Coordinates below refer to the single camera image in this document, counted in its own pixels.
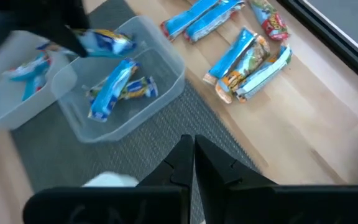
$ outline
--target black object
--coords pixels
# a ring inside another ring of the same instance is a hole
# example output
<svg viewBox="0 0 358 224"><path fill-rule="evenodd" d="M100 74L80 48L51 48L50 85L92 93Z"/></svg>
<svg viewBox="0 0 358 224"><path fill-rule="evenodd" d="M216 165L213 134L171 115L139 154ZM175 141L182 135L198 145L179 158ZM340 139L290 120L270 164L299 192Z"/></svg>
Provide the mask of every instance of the black object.
<svg viewBox="0 0 358 224"><path fill-rule="evenodd" d="M25 224L189 223L195 161L206 223L358 223L358 186L280 186L204 136L182 136L132 188L55 188L35 194Z"/></svg>
<svg viewBox="0 0 358 224"><path fill-rule="evenodd" d="M71 29L89 27L82 0L0 0L0 45L11 31L26 30L85 57Z"/></svg>
<svg viewBox="0 0 358 224"><path fill-rule="evenodd" d="M355 45L310 8L306 1L277 1L358 74L358 48Z"/></svg>

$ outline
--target plastic storage container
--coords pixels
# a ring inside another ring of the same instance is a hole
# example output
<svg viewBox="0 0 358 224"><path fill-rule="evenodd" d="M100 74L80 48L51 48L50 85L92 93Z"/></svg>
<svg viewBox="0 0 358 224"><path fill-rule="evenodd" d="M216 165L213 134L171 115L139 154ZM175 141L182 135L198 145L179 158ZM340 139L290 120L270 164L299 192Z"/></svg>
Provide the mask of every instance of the plastic storage container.
<svg viewBox="0 0 358 224"><path fill-rule="evenodd" d="M0 128L16 129L56 100L51 83L53 76L68 65L64 55L51 52L52 64L46 74L47 84L25 101L22 101L25 83L12 82L1 75L3 71L17 67L39 54L35 47L40 41L36 35L17 31L0 48Z"/></svg>
<svg viewBox="0 0 358 224"><path fill-rule="evenodd" d="M158 97L121 100L105 123L89 119L90 103L83 85L99 83L122 58L77 58L55 76L52 91L62 96L59 105L81 142L119 140L175 99L185 87L183 59L150 19L133 17L116 32L135 36L137 48L127 57L134 58L140 67L131 80L152 76Z"/></svg>

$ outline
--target snack packaging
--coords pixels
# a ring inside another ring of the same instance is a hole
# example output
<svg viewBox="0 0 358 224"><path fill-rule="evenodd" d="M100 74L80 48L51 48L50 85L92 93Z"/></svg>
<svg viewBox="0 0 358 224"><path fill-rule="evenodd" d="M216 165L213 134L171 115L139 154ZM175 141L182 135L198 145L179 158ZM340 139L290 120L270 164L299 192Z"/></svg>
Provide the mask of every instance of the snack packaging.
<svg viewBox="0 0 358 224"><path fill-rule="evenodd" d="M2 73L12 81L26 81L38 75L45 75L51 64L51 58L46 52L41 52L33 60L23 63L17 68L12 68Z"/></svg>
<svg viewBox="0 0 358 224"><path fill-rule="evenodd" d="M233 13L243 6L244 0L220 2L186 29L184 33L185 39L189 42L196 42L226 22Z"/></svg>
<svg viewBox="0 0 358 224"><path fill-rule="evenodd" d="M200 18L204 13L212 7L218 5L220 0L198 0L187 11L163 21L160 25L161 31L168 38L174 40L181 34L191 23Z"/></svg>
<svg viewBox="0 0 358 224"><path fill-rule="evenodd" d="M249 0L249 4L257 20L272 40L283 41L289 37L287 25L267 0Z"/></svg>
<svg viewBox="0 0 358 224"><path fill-rule="evenodd" d="M277 73L290 63L292 50L290 46L280 46L280 51L274 57L265 62L256 72L249 75L234 95L240 102L245 102L252 98L260 89L262 89Z"/></svg>
<svg viewBox="0 0 358 224"><path fill-rule="evenodd" d="M89 99L89 102L93 103L96 96L99 94L100 90L103 87L103 84L106 80L103 80L101 83L92 87L91 89L86 91L86 97ZM157 85L154 82L152 77L142 77L138 80L131 81L127 83L124 89L121 91L121 94L118 100L121 99L132 99L132 98L140 98L140 97L156 97L158 96Z"/></svg>
<svg viewBox="0 0 358 224"><path fill-rule="evenodd" d="M31 77L25 82L24 93L22 97L22 101L27 100L32 95L41 90L45 84L47 83L47 79L45 75L37 75L36 77Z"/></svg>
<svg viewBox="0 0 358 224"><path fill-rule="evenodd" d="M127 58L112 71L104 82L102 89L92 102L88 117L96 121L105 122L116 104L121 91L129 78L137 70L139 64Z"/></svg>
<svg viewBox="0 0 358 224"><path fill-rule="evenodd" d="M73 30L80 40L89 57L124 57L136 48L133 39L125 34L115 34L105 29L76 29ZM52 50L64 54L74 55L75 53L53 42L37 47L39 50Z"/></svg>
<svg viewBox="0 0 358 224"><path fill-rule="evenodd" d="M240 59L244 51L253 43L256 38L256 33L253 33L246 28L242 28L236 41L231 45L229 50L222 56L222 58L205 74L203 80L206 83L215 85L217 80L223 78L228 74L236 62Z"/></svg>
<svg viewBox="0 0 358 224"><path fill-rule="evenodd" d="M218 81L219 85L227 93L234 92L238 84L254 72L269 55L269 44L262 36L258 36L250 48L247 49L236 68Z"/></svg>
<svg viewBox="0 0 358 224"><path fill-rule="evenodd" d="M138 80L129 82L122 90L120 99L132 99L140 97L156 97L158 96L157 85L152 77L142 77Z"/></svg>

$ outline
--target hand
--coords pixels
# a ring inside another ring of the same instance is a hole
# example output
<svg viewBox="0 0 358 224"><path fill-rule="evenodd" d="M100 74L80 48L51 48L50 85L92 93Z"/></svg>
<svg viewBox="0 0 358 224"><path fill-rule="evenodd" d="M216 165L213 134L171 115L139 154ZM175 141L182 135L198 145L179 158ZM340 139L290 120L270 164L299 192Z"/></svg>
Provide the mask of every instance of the hand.
<svg viewBox="0 0 358 224"><path fill-rule="evenodd" d="M86 57L71 29L89 27L81 0L0 0L0 45L12 30L26 30Z"/></svg>

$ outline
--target light wood surface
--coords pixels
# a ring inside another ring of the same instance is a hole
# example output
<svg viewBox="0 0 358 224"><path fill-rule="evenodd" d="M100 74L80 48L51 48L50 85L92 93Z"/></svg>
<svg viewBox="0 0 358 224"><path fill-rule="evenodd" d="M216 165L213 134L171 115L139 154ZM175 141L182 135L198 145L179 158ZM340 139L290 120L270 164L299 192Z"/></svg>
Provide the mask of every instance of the light wood surface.
<svg viewBox="0 0 358 224"><path fill-rule="evenodd" d="M126 1L156 25L194 2ZM91 11L102 2L85 0L85 8ZM358 183L358 76L273 4L290 28L294 56L263 91L246 104L226 105L201 80L242 26L263 34L248 6L196 44L182 36L173 42L185 59L186 77L268 178L280 184ZM0 223L20 223L21 208L31 195L9 133L0 131Z"/></svg>

